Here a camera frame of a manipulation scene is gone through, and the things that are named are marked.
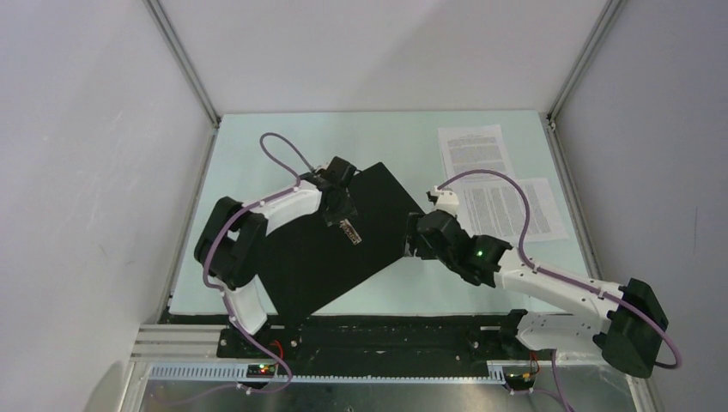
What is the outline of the red and black file folder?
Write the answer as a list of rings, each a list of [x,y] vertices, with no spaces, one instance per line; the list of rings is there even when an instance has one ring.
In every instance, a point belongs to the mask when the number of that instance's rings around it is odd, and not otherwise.
[[[306,215],[265,238],[258,277],[279,322],[297,325],[402,258],[410,213],[422,208],[382,162],[356,174],[349,194],[362,237],[353,245],[339,226]]]

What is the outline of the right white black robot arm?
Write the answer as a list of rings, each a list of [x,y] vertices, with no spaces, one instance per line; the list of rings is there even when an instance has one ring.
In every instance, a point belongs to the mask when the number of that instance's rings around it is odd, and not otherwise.
[[[408,216],[404,253],[438,260],[474,286],[525,294],[565,311],[555,316],[510,311],[499,336],[509,358],[545,349],[600,354],[618,371],[641,379],[662,365],[657,358],[669,321],[646,282],[582,280],[524,262],[518,247],[489,235],[470,236],[439,210]]]

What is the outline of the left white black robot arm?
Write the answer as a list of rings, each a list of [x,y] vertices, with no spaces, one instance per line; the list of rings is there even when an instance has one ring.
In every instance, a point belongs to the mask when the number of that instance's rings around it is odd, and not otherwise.
[[[326,226],[357,216],[349,183],[357,168],[334,157],[326,166],[296,174],[292,186],[244,204],[221,198],[194,249],[203,266],[203,284],[221,296],[231,324],[239,329],[239,347],[251,357],[268,353],[271,334],[262,328],[268,315],[255,278],[265,238],[306,215],[319,215]]]

